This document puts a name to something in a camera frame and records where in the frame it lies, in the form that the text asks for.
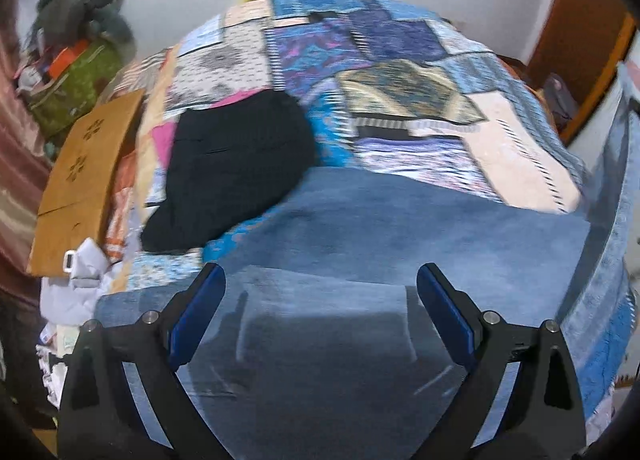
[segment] metal screw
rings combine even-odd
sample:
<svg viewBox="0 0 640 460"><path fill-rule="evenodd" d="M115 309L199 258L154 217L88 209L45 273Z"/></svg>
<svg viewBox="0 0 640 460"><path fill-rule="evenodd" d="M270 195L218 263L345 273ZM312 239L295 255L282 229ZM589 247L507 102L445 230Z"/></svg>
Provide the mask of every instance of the metal screw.
<svg viewBox="0 0 640 460"><path fill-rule="evenodd" d="M96 328L98 328L98 325L100 325L100 322L97 319L90 319L89 321L86 321L84 325L82 325L82 328L84 328L84 330L86 330L87 332L92 332Z"/></svg>
<svg viewBox="0 0 640 460"><path fill-rule="evenodd" d="M155 323L159 317L160 317L160 313L157 310L147 310L142 315L142 323L151 325L151 323Z"/></svg>
<svg viewBox="0 0 640 460"><path fill-rule="evenodd" d="M497 323L500 323L500 314L493 310L488 310L482 314L482 319L489 323L489 325L496 325Z"/></svg>
<svg viewBox="0 0 640 460"><path fill-rule="evenodd" d="M545 328L554 334L560 331L560 326L553 319L547 319L545 321Z"/></svg>

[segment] green bag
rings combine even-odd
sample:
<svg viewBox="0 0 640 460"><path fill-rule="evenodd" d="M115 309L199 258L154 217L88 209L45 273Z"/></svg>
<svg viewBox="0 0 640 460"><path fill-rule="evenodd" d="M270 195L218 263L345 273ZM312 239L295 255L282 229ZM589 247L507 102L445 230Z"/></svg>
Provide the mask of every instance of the green bag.
<svg viewBox="0 0 640 460"><path fill-rule="evenodd" d="M62 144L60 136L79 117L89 113L100 92L122 68L115 48L99 40L87 47L65 71L32 95L27 107L45 140Z"/></svg>

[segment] pile of clothes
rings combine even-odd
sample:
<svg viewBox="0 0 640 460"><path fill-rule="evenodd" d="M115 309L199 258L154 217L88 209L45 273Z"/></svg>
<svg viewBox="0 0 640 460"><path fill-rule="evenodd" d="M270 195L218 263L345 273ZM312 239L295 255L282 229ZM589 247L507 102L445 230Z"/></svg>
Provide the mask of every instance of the pile of clothes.
<svg viewBox="0 0 640 460"><path fill-rule="evenodd" d="M39 0L14 75L17 93L57 155L79 116L135 53L123 0ZM81 66L78 72L72 69Z"/></svg>

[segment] black cloth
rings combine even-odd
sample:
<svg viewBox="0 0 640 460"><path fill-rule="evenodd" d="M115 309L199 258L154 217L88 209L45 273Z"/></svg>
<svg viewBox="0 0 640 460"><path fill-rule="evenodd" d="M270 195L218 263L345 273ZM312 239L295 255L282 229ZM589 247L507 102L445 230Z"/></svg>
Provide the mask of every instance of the black cloth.
<svg viewBox="0 0 640 460"><path fill-rule="evenodd" d="M86 15L84 0L51 0L38 16L47 47L70 47L80 38Z"/></svg>
<svg viewBox="0 0 640 460"><path fill-rule="evenodd" d="M264 90L211 110L185 111L175 130L166 199L142 231L145 251L203 247L279 202L313 166L302 108Z"/></svg>

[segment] orange item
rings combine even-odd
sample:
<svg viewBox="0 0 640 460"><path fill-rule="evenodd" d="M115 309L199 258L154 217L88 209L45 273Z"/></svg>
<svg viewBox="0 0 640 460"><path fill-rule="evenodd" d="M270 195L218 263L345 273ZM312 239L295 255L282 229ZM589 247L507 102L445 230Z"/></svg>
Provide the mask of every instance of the orange item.
<svg viewBox="0 0 640 460"><path fill-rule="evenodd" d="M78 40L73 47L65 47L56 56L55 60L49 66L49 76L51 79L60 77L66 67L71 65L82 54L82 51L89 46L88 40Z"/></svg>
<svg viewBox="0 0 640 460"><path fill-rule="evenodd" d="M107 226L102 250L111 263L122 259L127 235L129 210L133 206L133 183L136 180L136 151L120 160L113 182L111 217Z"/></svg>

